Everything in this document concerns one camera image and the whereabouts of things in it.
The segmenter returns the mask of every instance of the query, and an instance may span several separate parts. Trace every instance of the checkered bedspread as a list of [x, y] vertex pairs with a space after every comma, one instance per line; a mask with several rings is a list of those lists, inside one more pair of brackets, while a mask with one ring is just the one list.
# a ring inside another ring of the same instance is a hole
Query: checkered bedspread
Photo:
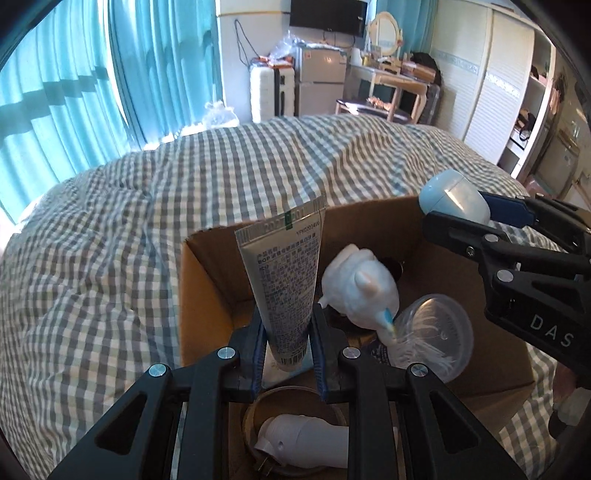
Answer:
[[[179, 365], [178, 274], [190, 233], [321, 192], [330, 205], [417, 194], [446, 168], [482, 190], [525, 193], [443, 131], [353, 115], [207, 131], [56, 186], [0, 264], [0, 425], [25, 469], [45, 478], [151, 364]], [[533, 231], [505, 230], [552, 247]], [[536, 386], [501, 440], [533, 478], [553, 456], [556, 363], [530, 354]]]

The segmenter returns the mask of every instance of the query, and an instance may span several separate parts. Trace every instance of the toothpaste tube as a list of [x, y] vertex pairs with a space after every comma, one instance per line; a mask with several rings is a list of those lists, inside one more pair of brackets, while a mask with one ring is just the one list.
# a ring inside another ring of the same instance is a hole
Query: toothpaste tube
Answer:
[[285, 371], [306, 355], [326, 198], [236, 232], [271, 353]]

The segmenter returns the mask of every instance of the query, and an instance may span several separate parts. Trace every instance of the television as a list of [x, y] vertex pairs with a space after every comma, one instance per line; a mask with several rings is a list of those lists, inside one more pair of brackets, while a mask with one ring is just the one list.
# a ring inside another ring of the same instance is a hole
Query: television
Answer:
[[367, 11], [361, 0], [291, 0], [290, 26], [363, 37]]

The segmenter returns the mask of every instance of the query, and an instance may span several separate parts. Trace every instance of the white unicorn figurine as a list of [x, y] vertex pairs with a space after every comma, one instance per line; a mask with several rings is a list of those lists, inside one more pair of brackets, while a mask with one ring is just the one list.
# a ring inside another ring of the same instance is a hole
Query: white unicorn figurine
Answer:
[[400, 308], [396, 282], [371, 250], [348, 245], [322, 275], [319, 303], [346, 315], [358, 327], [393, 333], [392, 322]]

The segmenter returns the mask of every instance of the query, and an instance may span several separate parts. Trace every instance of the white suitcase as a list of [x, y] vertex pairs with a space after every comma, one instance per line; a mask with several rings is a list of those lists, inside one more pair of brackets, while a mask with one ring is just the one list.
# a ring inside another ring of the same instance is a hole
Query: white suitcase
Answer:
[[251, 66], [251, 112], [255, 123], [274, 116], [294, 116], [296, 74], [293, 68]]

